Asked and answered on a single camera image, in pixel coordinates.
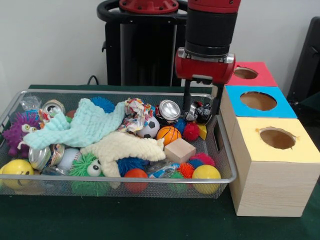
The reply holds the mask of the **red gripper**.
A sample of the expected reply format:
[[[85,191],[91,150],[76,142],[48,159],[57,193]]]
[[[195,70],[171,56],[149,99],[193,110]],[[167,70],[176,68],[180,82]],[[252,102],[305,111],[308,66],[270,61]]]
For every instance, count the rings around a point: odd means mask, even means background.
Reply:
[[[212,112],[219,114],[224,85],[233,74],[236,56],[228,53],[223,57],[206,58],[188,53],[183,47],[178,48],[174,64],[176,76],[185,79],[183,93],[183,109],[188,112],[191,106],[191,80],[208,80],[217,87],[216,96],[212,102]]]

